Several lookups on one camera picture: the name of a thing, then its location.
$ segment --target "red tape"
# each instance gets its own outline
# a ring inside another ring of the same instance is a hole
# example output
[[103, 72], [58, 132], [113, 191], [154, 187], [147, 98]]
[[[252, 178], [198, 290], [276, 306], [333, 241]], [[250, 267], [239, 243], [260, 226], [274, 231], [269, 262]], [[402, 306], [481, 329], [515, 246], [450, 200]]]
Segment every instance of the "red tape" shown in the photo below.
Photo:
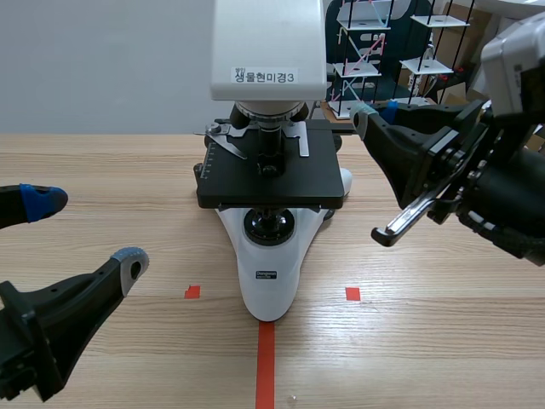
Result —
[[347, 287], [347, 301], [361, 301], [358, 287]]
[[201, 286], [200, 285], [190, 285], [186, 290], [184, 298], [186, 300], [193, 300], [201, 297]]
[[259, 323], [255, 409], [274, 409], [274, 322]]

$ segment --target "wood grain surface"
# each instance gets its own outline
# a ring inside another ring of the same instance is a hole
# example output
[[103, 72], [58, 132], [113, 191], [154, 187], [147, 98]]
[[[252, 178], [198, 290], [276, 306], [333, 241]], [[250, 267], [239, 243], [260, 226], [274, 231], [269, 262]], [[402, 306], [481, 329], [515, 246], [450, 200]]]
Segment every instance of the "wood grain surface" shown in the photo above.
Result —
[[[98, 331], [65, 390], [6, 408], [253, 409], [257, 322], [219, 218], [198, 208], [202, 136], [1, 135], [0, 183], [63, 187], [59, 215], [0, 235], [0, 281], [36, 290], [117, 249], [151, 266]], [[313, 242], [276, 326], [278, 409], [545, 407], [545, 270], [451, 218], [392, 249], [370, 238], [398, 208], [356, 136], [345, 207]], [[198, 300], [184, 300], [201, 285]], [[347, 302], [345, 287], [361, 289]]]

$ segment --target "microscope base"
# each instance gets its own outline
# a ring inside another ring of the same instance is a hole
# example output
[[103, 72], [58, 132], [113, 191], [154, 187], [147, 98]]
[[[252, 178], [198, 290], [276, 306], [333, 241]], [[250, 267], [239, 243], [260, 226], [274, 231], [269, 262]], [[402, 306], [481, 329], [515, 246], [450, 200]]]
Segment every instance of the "microscope base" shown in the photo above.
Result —
[[[341, 169], [345, 196], [352, 174]], [[217, 210], [237, 254], [238, 279], [246, 308], [261, 321], [275, 321], [290, 308], [299, 286], [301, 265], [328, 210], [290, 209], [295, 230], [281, 245], [264, 246], [251, 241], [244, 230], [250, 209]]]

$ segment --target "microscope stage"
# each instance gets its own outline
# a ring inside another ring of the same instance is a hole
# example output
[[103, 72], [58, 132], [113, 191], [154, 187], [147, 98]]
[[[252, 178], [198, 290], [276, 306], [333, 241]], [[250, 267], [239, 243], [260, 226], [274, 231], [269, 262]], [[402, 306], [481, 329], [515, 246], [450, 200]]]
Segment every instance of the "microscope stage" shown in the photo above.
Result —
[[310, 156], [299, 156], [299, 141], [284, 137], [286, 171], [280, 177], [258, 174], [258, 131], [228, 140], [245, 153], [242, 160], [216, 143], [209, 144], [198, 180], [198, 205], [221, 208], [340, 209], [344, 197], [341, 172], [330, 130], [307, 130]]

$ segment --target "white background wall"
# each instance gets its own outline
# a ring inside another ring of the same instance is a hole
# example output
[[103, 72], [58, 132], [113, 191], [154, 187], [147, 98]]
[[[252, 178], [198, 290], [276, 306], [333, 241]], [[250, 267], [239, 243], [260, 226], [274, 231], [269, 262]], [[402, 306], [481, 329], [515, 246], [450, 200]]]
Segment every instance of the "white background wall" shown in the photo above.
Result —
[[179, 134], [228, 116], [209, 99], [212, 5], [0, 0], [0, 133]]

